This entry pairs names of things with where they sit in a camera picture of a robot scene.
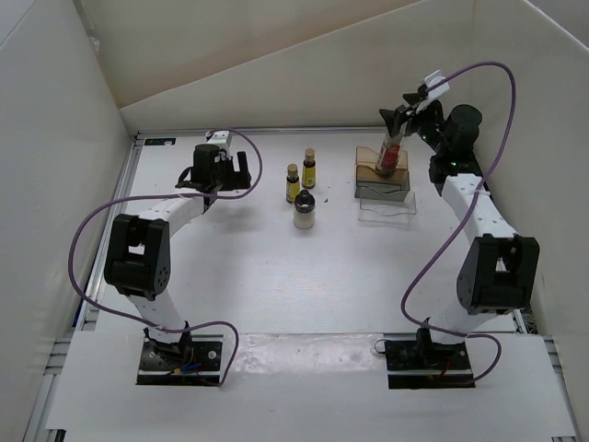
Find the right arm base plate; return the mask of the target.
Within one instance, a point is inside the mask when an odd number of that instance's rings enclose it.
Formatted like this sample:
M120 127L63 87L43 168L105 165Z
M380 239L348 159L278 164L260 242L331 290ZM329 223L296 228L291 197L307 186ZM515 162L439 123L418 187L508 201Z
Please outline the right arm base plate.
M474 389L473 369L464 343L434 345L420 353L416 340L380 339L377 355L386 359L390 390Z

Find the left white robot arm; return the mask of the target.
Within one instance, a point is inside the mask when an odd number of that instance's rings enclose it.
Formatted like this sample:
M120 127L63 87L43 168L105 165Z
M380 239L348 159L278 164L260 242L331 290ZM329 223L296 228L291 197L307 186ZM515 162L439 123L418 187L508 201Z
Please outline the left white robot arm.
M194 147L192 164L167 198L138 215L117 215L113 221L104 278L126 297L147 321L147 337L163 344L161 357L173 368L188 365L191 343L184 340L188 324L178 313L167 290L171 279L172 237L203 215L220 192L251 187L247 154L230 154L227 142Z

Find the red label sauce bottle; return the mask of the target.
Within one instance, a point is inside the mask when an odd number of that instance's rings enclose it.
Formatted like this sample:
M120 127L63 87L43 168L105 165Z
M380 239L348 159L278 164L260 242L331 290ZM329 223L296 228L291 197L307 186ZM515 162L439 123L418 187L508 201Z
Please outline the red label sauce bottle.
M375 163L375 172L379 176L388 177L395 172L398 165L402 139L402 134L396 134L394 136L385 134L378 159Z

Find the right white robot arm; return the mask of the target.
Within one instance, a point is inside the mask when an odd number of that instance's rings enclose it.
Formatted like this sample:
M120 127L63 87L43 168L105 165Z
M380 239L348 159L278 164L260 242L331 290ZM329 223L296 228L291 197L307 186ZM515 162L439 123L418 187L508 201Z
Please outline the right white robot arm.
M385 354L400 370L436 369L463 352L479 327L530 304L540 247L520 235L500 214L483 182L474 153L482 115L468 104L444 114L442 104L418 93L404 104L382 110L387 130L400 137L418 134L433 150L429 178L453 209L469 249L456 277L456 297L438 315L419 321L408 342L385 344Z

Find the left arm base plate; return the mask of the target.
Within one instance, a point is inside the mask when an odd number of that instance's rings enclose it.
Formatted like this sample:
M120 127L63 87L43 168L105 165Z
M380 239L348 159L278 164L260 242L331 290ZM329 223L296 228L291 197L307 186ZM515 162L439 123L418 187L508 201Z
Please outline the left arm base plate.
M191 343L183 350L144 338L135 383L212 387L220 382L223 344L224 337L215 334L192 335Z

